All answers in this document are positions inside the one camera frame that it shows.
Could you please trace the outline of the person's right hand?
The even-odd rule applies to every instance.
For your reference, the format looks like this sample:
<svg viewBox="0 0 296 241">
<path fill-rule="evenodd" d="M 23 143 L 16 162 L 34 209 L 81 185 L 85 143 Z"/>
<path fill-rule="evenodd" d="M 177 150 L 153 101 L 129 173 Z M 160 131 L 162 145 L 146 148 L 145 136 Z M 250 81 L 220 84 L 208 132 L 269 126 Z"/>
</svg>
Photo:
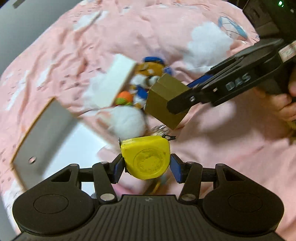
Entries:
<svg viewBox="0 0 296 241">
<path fill-rule="evenodd" d="M 255 87 L 253 90 L 259 97 L 261 104 L 278 118 L 287 123 L 295 121 L 295 102 L 292 100 L 295 97 L 295 72 L 290 76 L 288 94 L 271 95 L 260 90 L 258 87 Z"/>
</svg>

